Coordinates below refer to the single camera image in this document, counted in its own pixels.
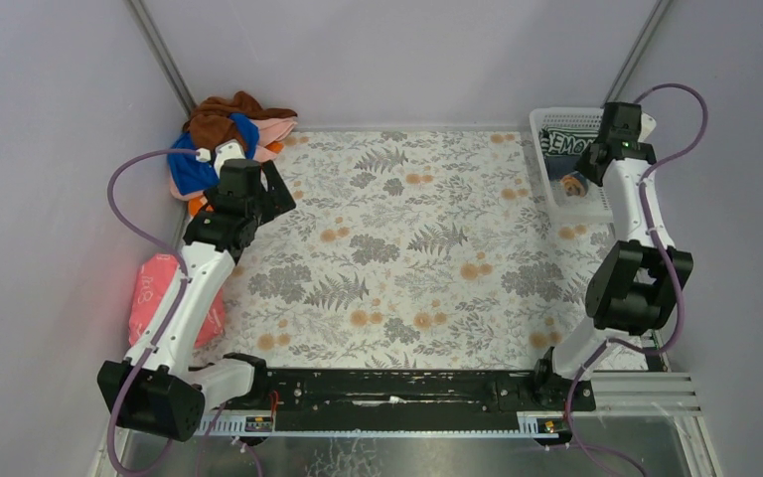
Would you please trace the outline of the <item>orange blue rabbit towel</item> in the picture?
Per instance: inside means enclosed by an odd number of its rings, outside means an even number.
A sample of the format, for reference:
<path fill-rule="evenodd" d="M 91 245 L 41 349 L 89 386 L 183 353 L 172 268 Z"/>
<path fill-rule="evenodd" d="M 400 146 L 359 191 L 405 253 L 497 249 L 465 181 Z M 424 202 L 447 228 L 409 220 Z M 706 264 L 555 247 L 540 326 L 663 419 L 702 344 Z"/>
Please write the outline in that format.
<path fill-rule="evenodd" d="M 564 175 L 559 184 L 568 197 L 585 197 L 589 190 L 588 180 L 577 172 Z"/>

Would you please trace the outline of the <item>brown towel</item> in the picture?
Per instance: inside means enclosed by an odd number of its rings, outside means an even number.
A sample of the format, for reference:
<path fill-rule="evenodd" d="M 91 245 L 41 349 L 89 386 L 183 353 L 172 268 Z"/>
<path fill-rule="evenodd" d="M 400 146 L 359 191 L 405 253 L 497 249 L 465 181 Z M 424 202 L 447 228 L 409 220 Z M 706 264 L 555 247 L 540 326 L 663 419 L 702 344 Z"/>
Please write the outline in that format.
<path fill-rule="evenodd" d="M 263 107 L 252 95 L 241 90 L 232 98 L 210 96 L 205 99 L 191 112 L 182 132 L 189 134 L 195 148 L 213 150 L 225 142 L 237 140 L 246 151 L 255 150 L 258 140 L 241 131 L 232 118 L 234 114 L 244 116 L 249 122 L 297 116 L 297 112 L 290 108 Z"/>

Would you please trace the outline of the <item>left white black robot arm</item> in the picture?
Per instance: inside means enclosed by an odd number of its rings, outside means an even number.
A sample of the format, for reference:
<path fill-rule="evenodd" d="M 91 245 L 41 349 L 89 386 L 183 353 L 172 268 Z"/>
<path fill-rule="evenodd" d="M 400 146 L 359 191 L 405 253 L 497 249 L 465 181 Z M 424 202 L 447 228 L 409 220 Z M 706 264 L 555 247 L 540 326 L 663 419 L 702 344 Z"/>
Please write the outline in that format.
<path fill-rule="evenodd" d="M 296 203 L 276 165 L 228 159 L 207 203 L 189 221 L 163 298 L 135 344 L 102 364 L 97 383 L 109 409 L 108 429 L 126 428 L 184 442 L 206 411 L 234 398 L 268 398 L 263 359 L 229 353 L 200 369 L 192 354 L 210 308 L 257 230 Z"/>

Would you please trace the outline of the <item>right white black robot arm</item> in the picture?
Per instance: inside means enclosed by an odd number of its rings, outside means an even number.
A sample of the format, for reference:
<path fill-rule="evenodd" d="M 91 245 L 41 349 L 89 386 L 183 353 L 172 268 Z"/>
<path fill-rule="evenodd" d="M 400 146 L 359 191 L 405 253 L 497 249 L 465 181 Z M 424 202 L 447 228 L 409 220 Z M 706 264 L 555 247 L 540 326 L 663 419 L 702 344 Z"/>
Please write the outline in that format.
<path fill-rule="evenodd" d="M 542 398 L 574 396 L 616 347 L 662 329 L 683 310 L 693 258 L 664 225 L 655 184 L 660 163 L 642 133 L 640 105 L 606 103 L 575 168 L 609 196 L 616 241 L 588 283 L 585 319 L 536 363 L 533 391 Z"/>

